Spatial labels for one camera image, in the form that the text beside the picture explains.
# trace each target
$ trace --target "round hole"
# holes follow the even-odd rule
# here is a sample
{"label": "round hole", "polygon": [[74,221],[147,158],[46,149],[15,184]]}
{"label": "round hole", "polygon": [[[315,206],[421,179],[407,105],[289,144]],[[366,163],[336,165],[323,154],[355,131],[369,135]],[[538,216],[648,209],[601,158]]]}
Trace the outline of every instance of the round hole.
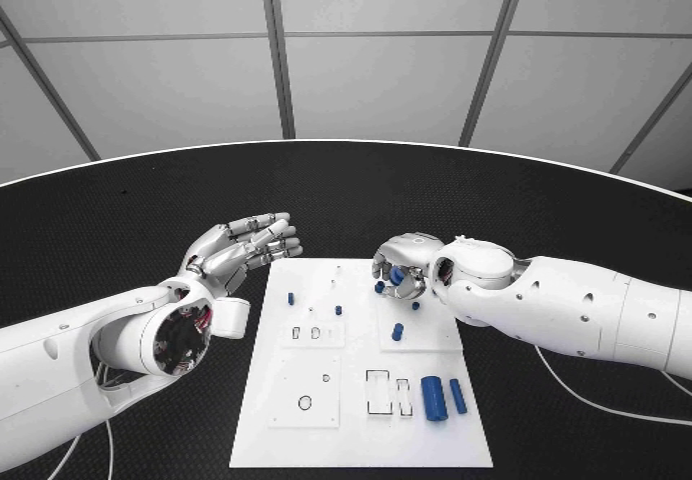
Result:
{"label": "round hole", "polygon": [[307,410],[313,406],[313,399],[303,395],[299,399],[299,407],[302,410]]}

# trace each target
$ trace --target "black table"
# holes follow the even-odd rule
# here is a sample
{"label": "black table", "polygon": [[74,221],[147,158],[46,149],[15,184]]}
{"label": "black table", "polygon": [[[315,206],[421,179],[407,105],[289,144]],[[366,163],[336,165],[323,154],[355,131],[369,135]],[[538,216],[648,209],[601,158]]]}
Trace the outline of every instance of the black table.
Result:
{"label": "black table", "polygon": [[[410,231],[446,242],[466,234],[521,258],[590,262],[692,290],[688,201],[604,175],[472,150],[346,141],[178,150],[9,185],[0,205],[0,326],[156,285],[211,225],[278,211],[293,215],[306,257],[369,258]],[[195,372],[113,419],[114,479],[692,476],[692,428],[593,409],[560,387],[531,345],[463,324],[493,469],[231,470],[267,276],[268,269],[255,271],[240,291],[253,303],[245,339],[216,338]],[[659,372],[547,358],[597,403],[692,419],[692,398]],[[67,449],[0,480],[48,478]],[[107,472],[101,426],[82,435],[58,478],[105,479]]]}

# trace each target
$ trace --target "white cable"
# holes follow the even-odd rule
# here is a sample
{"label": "white cable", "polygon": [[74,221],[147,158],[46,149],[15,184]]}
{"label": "white cable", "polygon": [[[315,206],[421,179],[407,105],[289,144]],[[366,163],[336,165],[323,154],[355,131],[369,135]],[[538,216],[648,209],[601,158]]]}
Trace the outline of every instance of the white cable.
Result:
{"label": "white cable", "polygon": [[[105,366],[105,370],[104,370],[104,383],[108,379],[108,365]],[[114,462],[114,457],[116,457],[116,447],[114,447],[114,444],[113,444],[113,430],[111,430],[111,421],[107,420],[105,421],[105,428],[108,430],[108,447],[110,447],[110,451],[111,451],[111,459],[110,459],[110,462],[108,462],[108,480],[113,479],[113,462]]]}
{"label": "white cable", "polygon": [[671,380],[672,384],[692,397],[692,392],[675,381],[673,377],[666,372],[661,373]]}
{"label": "white cable", "polygon": [[68,461],[68,458],[69,458],[69,456],[72,455],[72,451],[75,450],[77,442],[80,441],[80,437],[81,437],[81,435],[78,435],[78,436],[75,437],[75,439],[72,440],[72,445],[69,446],[68,453],[67,453],[65,456],[62,457],[62,462],[58,464],[58,467],[56,467],[56,469],[54,470],[54,473],[51,474],[51,476],[48,477],[48,480],[54,480],[54,478],[56,477],[56,475],[61,473],[62,466],[65,465],[65,462]]}
{"label": "white cable", "polygon": [[613,413],[616,415],[622,415],[623,417],[630,417],[630,418],[637,418],[639,420],[649,420],[650,422],[659,422],[659,423],[673,423],[676,425],[686,425],[688,427],[692,427],[692,422],[689,420],[678,420],[675,418],[665,418],[665,417],[650,417],[648,415],[639,415],[636,413],[629,413],[629,412],[622,412],[620,410],[613,410],[609,407],[604,407],[599,405],[597,403],[591,402],[587,400],[584,397],[581,397],[574,390],[565,385],[565,382],[560,379],[557,373],[552,371],[551,365],[548,364],[544,354],[541,353],[541,349],[538,348],[538,345],[535,346],[538,356],[541,357],[541,360],[544,361],[545,367],[548,368],[548,371],[551,372],[552,376],[555,377],[555,380],[558,383],[562,385],[565,390],[587,404],[591,405],[594,408],[599,410],[603,410],[604,412]]}

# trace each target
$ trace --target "robotic hand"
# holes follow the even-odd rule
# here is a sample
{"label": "robotic hand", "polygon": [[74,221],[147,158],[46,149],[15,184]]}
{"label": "robotic hand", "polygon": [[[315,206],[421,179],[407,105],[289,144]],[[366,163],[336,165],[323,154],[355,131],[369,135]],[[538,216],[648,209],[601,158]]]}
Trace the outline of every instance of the robotic hand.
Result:
{"label": "robotic hand", "polygon": [[[228,295],[248,270],[303,253],[289,219],[278,213],[216,225],[159,286],[2,329],[0,472],[176,382],[199,364],[211,335],[242,338],[250,303]],[[90,346],[103,364],[140,378],[100,384]]]}
{"label": "robotic hand", "polygon": [[384,294],[417,298],[427,288],[456,318],[493,326],[554,352],[632,363],[692,379],[692,292],[551,257],[521,260],[495,243],[449,245],[407,233],[375,254],[372,274],[404,273]]}

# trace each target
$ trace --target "dotted black surface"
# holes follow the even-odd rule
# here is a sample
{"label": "dotted black surface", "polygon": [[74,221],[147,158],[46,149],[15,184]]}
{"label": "dotted black surface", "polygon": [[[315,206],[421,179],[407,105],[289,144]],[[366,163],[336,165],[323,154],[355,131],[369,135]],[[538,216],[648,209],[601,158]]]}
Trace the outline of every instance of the dotted black surface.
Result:
{"label": "dotted black surface", "polygon": [[[0,206],[0,326],[156,285],[214,224],[278,211],[291,213],[306,257],[369,258],[404,232],[446,242],[466,234],[519,257],[591,262],[692,289],[689,202],[593,173],[473,151],[300,141],[208,147],[6,186]],[[692,477],[692,428],[594,410],[562,390],[531,345],[462,324],[493,469],[229,469],[267,276],[268,269],[254,271],[238,295],[253,303],[245,339],[215,338],[199,368],[114,418],[114,479]],[[596,402],[692,419],[692,398],[659,372],[547,358]],[[67,449],[0,480],[48,478]],[[100,426],[58,478],[107,473]]]}

